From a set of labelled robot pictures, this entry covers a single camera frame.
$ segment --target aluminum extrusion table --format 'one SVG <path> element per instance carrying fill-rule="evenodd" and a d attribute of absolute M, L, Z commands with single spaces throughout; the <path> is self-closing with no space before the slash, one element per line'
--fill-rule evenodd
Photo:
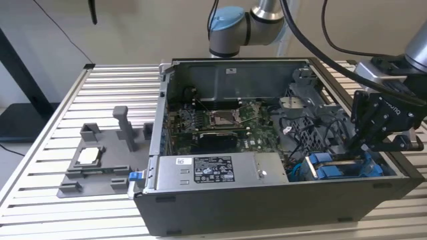
<path fill-rule="evenodd" d="M 355 66 L 339 63 L 349 70 Z M 119 129 L 116 105 L 127 105 L 128 120 L 141 128 L 155 120 L 159 65 L 96 65 L 80 74 L 26 156 L 0 192 L 0 240 L 153 240 L 125 194 L 57 198 L 57 187 L 80 142 L 82 123 Z M 360 86 L 331 68 L 348 94 Z M 425 124 L 416 130 L 427 143 Z M 405 152 L 427 177 L 427 147 Z M 385 201 L 359 222 L 227 232 L 165 239 L 421 240 L 427 239 L 427 182 L 401 200 Z"/>

